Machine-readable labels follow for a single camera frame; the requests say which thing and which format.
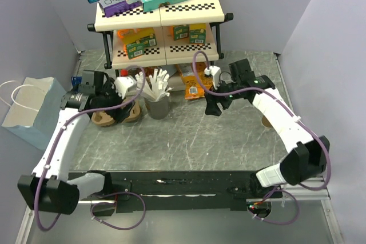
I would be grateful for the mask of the light blue paper bag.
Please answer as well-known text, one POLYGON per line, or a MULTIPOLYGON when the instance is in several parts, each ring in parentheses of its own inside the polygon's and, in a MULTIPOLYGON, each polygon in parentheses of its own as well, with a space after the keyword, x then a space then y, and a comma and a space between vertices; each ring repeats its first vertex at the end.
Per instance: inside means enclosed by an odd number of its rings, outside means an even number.
POLYGON ((9 92, 10 102, 1 98, 9 107, 2 128, 44 151, 57 125, 65 89, 53 77, 27 77, 22 83, 10 80, 2 83, 1 87, 6 85, 14 88, 9 92))

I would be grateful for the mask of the brown paper coffee cup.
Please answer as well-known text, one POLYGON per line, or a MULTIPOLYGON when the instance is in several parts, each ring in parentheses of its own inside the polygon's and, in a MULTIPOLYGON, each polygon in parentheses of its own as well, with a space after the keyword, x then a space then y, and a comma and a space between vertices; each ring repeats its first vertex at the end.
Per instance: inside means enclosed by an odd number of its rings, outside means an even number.
POLYGON ((262 116, 262 124, 265 126, 265 127, 268 127, 268 128, 272 128, 272 124, 270 123, 270 121, 267 119, 266 116, 262 116))

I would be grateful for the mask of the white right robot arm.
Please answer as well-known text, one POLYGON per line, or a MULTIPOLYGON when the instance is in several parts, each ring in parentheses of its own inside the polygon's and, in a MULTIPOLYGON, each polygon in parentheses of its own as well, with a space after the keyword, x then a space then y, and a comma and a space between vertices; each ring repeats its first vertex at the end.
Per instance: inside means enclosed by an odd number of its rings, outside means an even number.
POLYGON ((256 76, 249 61, 242 59, 229 65, 231 82, 221 79, 221 69, 210 66, 204 70, 212 77, 213 86, 205 93, 207 115, 221 115, 235 99, 246 99, 269 121, 281 138, 287 155, 275 165, 255 172, 250 191, 263 197, 271 186, 292 186, 323 173, 327 167, 324 150, 330 147, 325 136, 314 139, 289 110, 275 84, 266 75, 256 76))

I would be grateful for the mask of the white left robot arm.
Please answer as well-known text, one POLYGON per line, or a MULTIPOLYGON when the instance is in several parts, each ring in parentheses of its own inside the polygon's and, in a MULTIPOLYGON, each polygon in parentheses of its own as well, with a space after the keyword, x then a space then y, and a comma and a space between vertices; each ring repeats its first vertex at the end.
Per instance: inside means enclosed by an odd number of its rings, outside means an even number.
POLYGON ((78 201, 90 195, 99 199, 112 195, 110 173, 90 170, 69 179, 70 163, 92 114, 104 111, 122 122, 134 106, 133 101, 124 102, 126 93, 136 86, 136 80, 129 75, 113 79, 102 71, 83 72, 81 83, 61 99, 58 122, 43 157, 31 175, 18 180, 18 190, 30 209, 70 215, 78 201))

